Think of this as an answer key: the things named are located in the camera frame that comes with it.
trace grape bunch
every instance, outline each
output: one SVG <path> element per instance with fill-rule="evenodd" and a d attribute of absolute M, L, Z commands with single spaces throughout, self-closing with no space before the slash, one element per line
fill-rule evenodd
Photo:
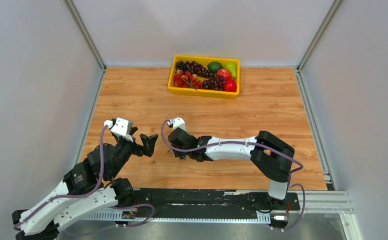
<path fill-rule="evenodd" d="M 223 86 L 225 85 L 226 80 L 223 76 L 212 76 L 209 79 L 203 81 L 201 88 L 215 91 L 223 91 Z"/>
<path fill-rule="evenodd" d="M 196 61 L 186 61 L 182 60 L 176 63 L 176 70 L 183 70 L 184 72 L 190 71 L 192 74 L 197 74 L 199 77 L 203 78 L 211 78 L 214 76 L 212 72 L 210 72 L 205 66 L 197 63 Z"/>

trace green lime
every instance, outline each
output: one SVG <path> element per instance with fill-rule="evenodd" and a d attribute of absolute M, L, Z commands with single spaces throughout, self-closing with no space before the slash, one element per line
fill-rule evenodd
<path fill-rule="evenodd" d="M 212 61 L 207 65 L 207 68 L 209 69 L 210 72 L 212 72 L 213 74 L 216 74 L 217 71 L 223 68 L 223 66 L 218 61 Z"/>

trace cable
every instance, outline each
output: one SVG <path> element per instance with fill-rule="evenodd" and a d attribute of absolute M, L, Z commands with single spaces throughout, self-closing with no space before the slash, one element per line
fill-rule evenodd
<path fill-rule="evenodd" d="M 258 208 L 256 208 L 255 206 L 253 206 L 253 203 L 257 202 L 257 200 L 254 200 L 252 202 L 250 202 L 250 207 L 253 208 L 254 210 L 258 211 L 259 213 L 262 213 L 262 214 L 269 214 L 272 209 L 270 209 L 269 211 L 262 211 L 262 210 L 259 210 Z"/>
<path fill-rule="evenodd" d="M 21 228 L 19 228 L 19 227 L 23 223 L 27 222 L 29 219 L 31 219 L 33 217 L 33 215 L 35 215 L 37 212 L 39 212 L 43 207 L 45 207 L 49 203 L 52 203 L 52 201 L 54 201 L 56 199 L 61 199 L 61 198 L 69 198 L 69 199 L 86 198 L 86 197 L 89 197 L 90 195 L 92 195 L 94 192 L 96 192 L 100 188 L 101 183 L 102 183 L 102 177 L 104 175 L 104 149 L 103 149 L 103 141 L 104 141 L 104 133 L 105 133 L 105 130 L 107 128 L 108 128 L 108 126 L 105 125 L 102 128 L 101 135 L 100 135 L 100 174 L 98 176 L 98 182 L 95 185 L 94 189 L 92 189 L 92 191 L 90 191 L 90 192 L 88 192 L 86 194 L 82 194 L 82 195 L 67 195 L 67 194 L 65 194 L 65 195 L 57 195 L 57 196 L 54 196 L 54 197 L 50 198 L 48 201 L 44 202 L 39 207 L 37 207 L 35 210 L 33 210 L 33 212 L 31 212 L 25 219 L 23 219 L 23 221 L 21 221 L 21 222 L 17 223 L 16 225 L 14 225 L 13 226 L 14 230 L 21 231 Z"/>
<path fill-rule="evenodd" d="M 303 194 L 303 206 L 301 207 L 300 217 L 297 219 L 297 221 L 295 221 L 295 223 L 293 225 L 291 225 L 289 227 L 286 227 L 286 228 L 273 227 L 273 229 L 276 229 L 277 231 L 283 232 L 283 231 L 291 230 L 295 226 L 297 226 L 300 223 L 301 219 L 303 218 L 304 209 L 306 208 L 306 192 L 304 190 L 303 185 L 301 185 L 299 183 L 293 184 L 289 188 L 292 188 L 292 187 L 295 187 L 295 186 L 301 187 L 301 191 L 302 191 L 302 194 Z"/>
<path fill-rule="evenodd" d="M 105 185 L 104 188 L 106 189 L 110 184 L 114 183 L 117 179 L 118 178 L 115 178 L 115 179 L 111 180 L 110 182 L 108 182 L 107 185 Z"/>
<path fill-rule="evenodd" d="M 147 223 L 147 221 L 149 219 L 152 218 L 152 216 L 154 215 L 155 213 L 155 208 L 154 206 L 152 206 L 151 204 L 148 204 L 148 203 L 144 203 L 144 204 L 137 204 L 137 205 L 133 205 L 133 206 L 126 206 L 126 207 L 116 207 L 116 206 L 113 206 L 111 207 L 111 209 L 118 209 L 118 210 L 126 210 L 126 209 L 133 209 L 133 208 L 139 208 L 139 207 L 149 207 L 151 208 L 152 210 L 152 213 L 144 220 L 138 222 L 138 223 L 135 223 L 135 224 L 131 224 L 131 225 L 112 225 L 112 226 L 107 226 L 107 227 L 104 227 L 104 228 L 101 228 L 101 229 L 98 229 L 98 230 L 95 230 L 95 231 L 92 231 L 92 232 L 88 232 L 88 233 L 72 233 L 72 232 L 69 232 L 67 230 L 64 230 L 64 232 L 72 237 L 83 237 L 83 236 L 88 236 L 88 235 L 92 235 L 92 234 L 96 234 L 96 233 L 99 233 L 99 232 L 102 232 L 102 231 L 105 231 L 105 230 L 108 230 L 108 229 L 112 229 L 112 228 L 116 228 L 116 227 L 137 227 L 137 226 L 140 226 L 140 225 L 143 225 L 145 223 Z"/>
<path fill-rule="evenodd" d="M 253 146 L 257 146 L 257 147 L 261 147 L 261 148 L 264 148 L 264 149 L 267 149 L 267 150 L 270 150 L 271 152 L 275 153 L 275 154 L 278 154 L 279 156 L 299 165 L 299 167 L 297 167 L 296 169 L 292 170 L 290 172 L 290 174 L 296 172 L 296 171 L 299 171 L 299 170 L 302 170 L 304 168 L 303 164 L 300 163 L 299 161 L 293 159 L 292 157 L 286 155 L 286 154 L 283 154 L 281 153 L 280 151 L 276 150 L 276 149 L 273 149 L 269 146 L 266 146 L 264 144 L 261 144 L 261 143 L 258 143 L 258 142 L 244 142 L 244 141 L 221 141 L 221 142 L 215 142 L 215 143 L 210 143 L 210 144 L 206 144 L 206 145 L 203 145 L 203 146 L 199 146 L 199 147 L 195 147 L 195 148 L 191 148 L 191 149 L 179 149 L 179 148 L 176 148 L 174 146 L 172 146 L 168 141 L 167 139 L 164 137 L 164 127 L 166 126 L 166 123 L 169 123 L 170 122 L 170 119 L 167 119 L 163 122 L 163 124 L 161 125 L 161 139 L 163 140 L 163 142 L 169 146 L 171 149 L 173 149 L 174 151 L 178 151 L 178 152 L 182 152 L 182 153 L 189 153 L 189 152 L 193 152 L 193 151 L 197 151 L 197 150 L 200 150 L 200 149 L 204 149 L 204 148 L 208 148 L 208 147 L 212 147 L 212 146 L 217 146 L 217 145 L 221 145 L 221 144 L 240 144 L 240 145 L 253 145 Z"/>
<path fill-rule="evenodd" d="M 138 205 L 141 204 L 141 200 L 139 200 L 139 197 L 136 197 L 136 199 L 138 200 Z M 136 214 L 139 213 L 139 207 L 136 208 Z"/>

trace white wall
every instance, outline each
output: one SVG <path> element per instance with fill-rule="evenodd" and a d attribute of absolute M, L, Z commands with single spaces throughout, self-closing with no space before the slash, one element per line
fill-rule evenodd
<path fill-rule="evenodd" d="M 304 76 L 363 239 L 388 239 L 388 1 L 344 1 Z"/>
<path fill-rule="evenodd" d="M 176 54 L 296 65 L 333 0 L 74 0 L 107 65 Z"/>
<path fill-rule="evenodd" d="M 101 71 L 61 0 L 0 0 L 0 240 L 76 162 Z"/>

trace metal frame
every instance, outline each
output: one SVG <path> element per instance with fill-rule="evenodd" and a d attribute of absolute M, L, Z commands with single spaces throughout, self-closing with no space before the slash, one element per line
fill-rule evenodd
<path fill-rule="evenodd" d="M 82 34 L 83 38 L 85 39 L 86 45 L 88 45 L 89 50 L 91 50 L 92 55 L 94 56 L 95 60 L 97 61 L 98 65 L 104 72 L 107 67 L 105 66 L 104 61 L 102 60 L 102 57 L 97 49 L 97 47 L 94 44 L 94 41 L 92 40 L 91 36 L 89 35 L 88 30 L 86 29 L 85 24 L 82 21 L 82 18 L 80 17 L 79 12 L 77 11 L 76 5 L 74 4 L 73 0 L 63 0 L 64 4 L 66 5 L 67 9 L 70 12 L 70 15 L 73 17 L 73 20 L 77 27 L 80 30 L 80 33 Z"/>
<path fill-rule="evenodd" d="M 300 90 L 301 99 L 303 100 L 304 110 L 306 111 L 307 120 L 309 121 L 310 129 L 313 135 L 313 140 L 316 145 L 316 150 L 320 161 L 320 165 L 322 166 L 323 177 L 325 178 L 325 182 L 327 184 L 332 184 L 335 190 L 337 190 L 337 185 L 333 181 L 333 177 L 330 172 L 328 157 L 326 154 L 326 147 L 321 138 L 321 134 L 320 134 L 321 131 L 313 111 L 313 104 L 309 98 L 307 85 L 303 81 L 302 74 L 299 73 L 298 70 L 296 69 L 294 70 L 294 72 L 297 79 L 298 88 Z"/>
<path fill-rule="evenodd" d="M 267 192 L 266 190 L 237 190 L 235 192 L 227 192 L 234 194 L 247 194 L 250 192 Z M 299 190 L 289 190 L 289 193 L 296 193 L 300 206 L 303 204 L 303 193 Z M 355 218 L 351 218 L 353 208 L 350 199 L 345 191 L 316 191 L 308 190 L 306 193 L 306 205 L 304 213 L 306 214 L 340 214 L 345 216 L 347 223 L 353 223 Z M 273 213 L 284 213 L 285 211 L 274 210 Z M 144 218 L 137 218 L 136 221 L 142 221 Z M 167 223 L 247 223 L 247 224 L 268 224 L 270 214 L 262 214 L 257 212 L 257 219 L 203 219 L 203 218 L 151 218 L 152 222 L 167 222 Z M 90 221 L 133 221 L 132 219 L 122 219 L 121 210 L 103 209 L 93 213 L 84 220 Z"/>
<path fill-rule="evenodd" d="M 80 17 L 77 8 L 75 4 L 73 3 L 72 0 L 63 0 L 63 2 L 66 4 L 70 14 L 72 15 L 76 25 L 78 26 L 79 30 L 81 31 L 82 36 L 84 37 L 87 46 L 92 52 L 92 55 L 96 59 L 98 65 L 100 68 L 103 70 L 103 75 L 101 77 L 101 81 L 98 86 L 98 90 L 95 96 L 95 100 L 92 105 L 91 113 L 89 116 L 89 121 L 85 129 L 85 134 L 83 137 L 83 141 L 80 146 L 80 150 L 78 153 L 78 157 L 76 159 L 76 162 L 79 161 L 83 149 L 84 149 L 84 144 L 86 141 L 86 136 L 89 131 L 89 126 L 92 121 L 93 113 L 95 110 L 95 106 L 101 91 L 102 83 L 105 77 L 105 72 L 107 69 L 107 66 L 103 62 L 101 55 L 98 52 L 98 49 L 96 48 L 91 36 L 88 33 L 88 30 L 86 29 L 86 26 L 84 25 L 82 18 Z M 324 20 L 322 21 L 318 31 L 316 32 L 313 40 L 311 41 L 309 47 L 307 48 L 303 58 L 300 61 L 300 64 L 298 66 L 284 66 L 284 67 L 289 67 L 293 68 L 298 87 L 300 90 L 300 94 L 303 100 L 303 104 L 305 107 L 305 111 L 307 114 L 307 118 L 310 124 L 310 128 L 313 134 L 313 139 L 316 144 L 317 152 L 319 155 L 319 160 L 323 169 L 323 174 L 324 178 L 327 184 L 333 184 L 336 189 L 336 183 L 333 182 L 333 178 L 330 172 L 330 164 L 328 163 L 328 160 L 330 162 L 330 159 L 328 159 L 328 155 L 325 153 L 326 152 L 326 147 L 325 144 L 321 138 L 320 130 L 319 130 L 319 125 L 317 123 L 317 120 L 315 118 L 315 114 L 313 111 L 313 105 L 309 99 L 309 94 L 308 94 L 308 89 L 307 85 L 304 82 L 304 76 L 302 74 L 302 70 L 306 66 L 310 56 L 312 55 L 314 49 L 316 48 L 317 44 L 319 43 L 319 40 L 325 33 L 328 25 L 330 24 L 331 20 L 335 16 L 337 10 L 341 6 L 343 0 L 334 0 L 332 3 L 331 8 L 329 9 L 328 13 L 326 14 Z M 251 190 L 238 190 L 237 192 L 251 192 Z M 297 190 L 290 190 L 289 192 L 294 192 L 298 194 L 298 198 L 300 200 L 300 203 L 302 203 L 303 200 L 303 195 L 301 191 Z M 305 213 L 330 213 L 330 214 L 339 214 L 340 218 L 343 222 L 343 228 L 344 228 L 344 233 L 347 237 L 348 240 L 355 240 L 355 239 L 362 239 L 360 235 L 359 228 L 357 226 L 356 218 L 353 213 L 353 208 L 351 206 L 349 197 L 347 195 L 347 192 L 345 191 L 316 191 L 316 190 L 306 190 L 306 207 L 305 207 Z M 97 213 L 94 213 L 88 217 L 86 217 L 86 220 L 100 220 L 100 221 L 115 221 L 116 215 L 114 213 L 114 210 L 110 209 L 105 209 L 101 210 Z M 219 222 L 226 222 L 222 221 L 221 219 L 213 219 L 213 220 L 205 220 L 205 219 L 181 219 L 181 218 L 166 218 L 166 219 L 152 219 L 154 222 L 213 222 L 213 223 L 219 223 Z M 256 221 L 251 221 L 252 223 L 261 223 L 263 219 L 258 219 Z"/>
<path fill-rule="evenodd" d="M 326 14 L 325 18 L 323 19 L 322 23 L 320 24 L 319 29 L 317 30 L 315 36 L 313 37 L 312 42 L 310 43 L 309 47 L 306 50 L 306 53 L 304 54 L 303 58 L 300 61 L 300 64 L 298 65 L 298 70 L 303 70 L 304 66 L 307 64 L 307 61 L 309 60 L 310 56 L 312 55 L 314 49 L 316 48 L 316 45 L 318 44 L 320 38 L 325 33 L 327 27 L 331 23 L 331 20 L 335 16 L 337 10 L 341 6 L 343 0 L 334 0 L 331 7 L 329 8 L 328 13 Z"/>

